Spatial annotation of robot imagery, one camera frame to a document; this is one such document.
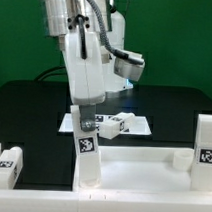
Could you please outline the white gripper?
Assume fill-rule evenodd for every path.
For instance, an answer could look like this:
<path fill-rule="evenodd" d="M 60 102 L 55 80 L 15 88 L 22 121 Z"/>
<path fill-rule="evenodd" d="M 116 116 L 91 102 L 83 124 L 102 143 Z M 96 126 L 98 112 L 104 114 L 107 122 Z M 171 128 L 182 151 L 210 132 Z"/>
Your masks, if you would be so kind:
<path fill-rule="evenodd" d="M 80 109 L 80 127 L 84 132 L 96 129 L 96 104 L 105 99 L 103 67 L 100 56 L 100 43 L 95 32 L 87 32 L 86 54 L 80 54 L 81 39 L 79 33 L 68 33 L 65 36 L 65 60 L 70 85 L 70 97 L 74 105 L 82 105 Z"/>

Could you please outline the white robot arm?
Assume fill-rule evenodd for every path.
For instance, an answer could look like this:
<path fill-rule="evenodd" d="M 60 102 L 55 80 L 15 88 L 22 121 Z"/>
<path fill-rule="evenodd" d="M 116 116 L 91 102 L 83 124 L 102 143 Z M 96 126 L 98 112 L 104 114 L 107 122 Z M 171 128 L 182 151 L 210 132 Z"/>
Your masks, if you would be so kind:
<path fill-rule="evenodd" d="M 127 87 L 114 73 L 114 52 L 123 46 L 125 20 L 111 11 L 110 0 L 40 1 L 47 33 L 60 44 L 70 98 L 80 110 L 78 126 L 93 131 L 96 106 Z"/>

